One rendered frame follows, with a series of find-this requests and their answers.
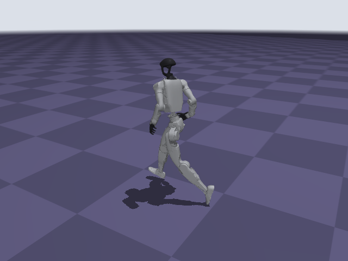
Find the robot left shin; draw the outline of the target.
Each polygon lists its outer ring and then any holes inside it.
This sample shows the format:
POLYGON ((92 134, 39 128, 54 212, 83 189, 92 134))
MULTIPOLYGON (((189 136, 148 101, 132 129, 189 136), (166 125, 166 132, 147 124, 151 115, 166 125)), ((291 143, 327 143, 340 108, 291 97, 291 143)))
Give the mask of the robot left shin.
POLYGON ((180 164, 178 171, 192 184, 201 189, 204 194, 208 192, 207 187, 202 183, 198 174, 193 168, 189 168, 187 164, 180 164), (180 169, 180 170, 179 170, 180 169))

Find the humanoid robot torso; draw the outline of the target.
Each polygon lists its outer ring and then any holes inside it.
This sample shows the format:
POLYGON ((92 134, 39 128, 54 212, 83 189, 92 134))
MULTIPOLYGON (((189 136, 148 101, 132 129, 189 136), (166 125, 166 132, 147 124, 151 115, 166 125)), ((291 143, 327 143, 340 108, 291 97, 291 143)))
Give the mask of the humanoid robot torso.
MULTIPOLYGON (((167 78, 167 77, 166 77, 167 78)), ((171 113, 168 115, 170 118, 169 128, 176 127, 180 133, 184 128, 184 123, 181 117, 178 114, 175 114, 177 111, 182 111, 183 105, 183 88, 182 82, 180 79, 165 79, 164 88, 163 88, 163 102, 165 105, 164 112, 171 113)), ((160 82, 161 82, 160 81, 160 82)))

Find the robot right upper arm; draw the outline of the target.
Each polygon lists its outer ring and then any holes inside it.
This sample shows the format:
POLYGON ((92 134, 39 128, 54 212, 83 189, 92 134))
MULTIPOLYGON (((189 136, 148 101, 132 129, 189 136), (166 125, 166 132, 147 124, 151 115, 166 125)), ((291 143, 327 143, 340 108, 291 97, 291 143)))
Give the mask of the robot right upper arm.
POLYGON ((188 100, 187 100, 188 105, 196 104, 196 98, 193 96, 191 90, 189 89, 187 82, 183 79, 180 79, 180 80, 182 82, 183 92, 186 95, 186 97, 188 98, 188 100))

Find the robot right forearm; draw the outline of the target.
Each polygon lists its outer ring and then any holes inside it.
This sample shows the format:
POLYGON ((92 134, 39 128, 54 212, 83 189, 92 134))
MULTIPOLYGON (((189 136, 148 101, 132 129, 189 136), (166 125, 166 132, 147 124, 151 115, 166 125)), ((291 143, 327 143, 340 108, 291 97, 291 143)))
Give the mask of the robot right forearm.
POLYGON ((195 109, 196 109, 196 107, 197 107, 197 102, 196 102, 196 104, 194 104, 194 105, 190 105, 190 106, 189 106, 189 112, 188 112, 187 114, 185 114, 185 116, 186 116, 187 118, 193 117, 193 116, 195 115, 195 109))

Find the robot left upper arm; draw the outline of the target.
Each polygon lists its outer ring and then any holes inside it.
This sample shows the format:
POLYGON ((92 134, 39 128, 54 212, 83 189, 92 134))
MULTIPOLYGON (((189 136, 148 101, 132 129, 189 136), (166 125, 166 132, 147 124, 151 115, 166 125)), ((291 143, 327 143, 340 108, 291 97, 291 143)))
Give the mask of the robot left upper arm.
POLYGON ((163 88, 164 88, 164 81, 157 82, 153 85, 153 90, 155 92, 157 104, 159 104, 158 111, 164 111, 165 105, 163 102, 163 88))

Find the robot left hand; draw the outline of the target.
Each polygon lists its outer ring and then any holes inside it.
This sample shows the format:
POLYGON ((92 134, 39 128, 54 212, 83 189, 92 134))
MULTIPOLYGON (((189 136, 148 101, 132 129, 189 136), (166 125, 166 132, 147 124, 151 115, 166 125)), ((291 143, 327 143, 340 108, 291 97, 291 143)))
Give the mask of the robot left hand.
MULTIPOLYGON (((153 132, 153 131, 155 131, 153 128, 155 128, 155 126, 154 126, 154 124, 151 124, 150 125, 150 133, 152 134, 152 135, 154 135, 153 133, 155 133, 155 132, 153 132), (153 130, 153 131, 152 131, 153 130)), ((156 128, 155 128, 156 129, 156 128)))

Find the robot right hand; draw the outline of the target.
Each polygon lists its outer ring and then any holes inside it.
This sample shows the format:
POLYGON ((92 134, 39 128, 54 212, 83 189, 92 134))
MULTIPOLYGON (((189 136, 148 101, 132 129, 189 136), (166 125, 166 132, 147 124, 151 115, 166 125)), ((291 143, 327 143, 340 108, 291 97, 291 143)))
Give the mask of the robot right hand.
POLYGON ((185 116, 185 114, 187 114, 188 112, 186 112, 186 113, 176 113, 176 114, 180 114, 180 115, 178 115, 179 117, 181 117, 182 119, 183 119, 183 121, 184 120, 186 120, 187 119, 187 117, 185 116))

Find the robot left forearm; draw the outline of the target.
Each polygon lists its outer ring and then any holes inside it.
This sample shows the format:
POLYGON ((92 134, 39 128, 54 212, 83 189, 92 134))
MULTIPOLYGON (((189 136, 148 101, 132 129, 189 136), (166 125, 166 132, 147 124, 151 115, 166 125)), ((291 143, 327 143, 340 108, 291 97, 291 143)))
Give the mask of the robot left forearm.
POLYGON ((153 116, 151 118, 150 125, 154 124, 154 126, 156 126, 156 124, 157 124, 157 122, 159 120, 159 117, 161 116, 161 112, 158 111, 158 109, 159 109, 159 104, 156 104, 154 112, 153 112, 153 116))

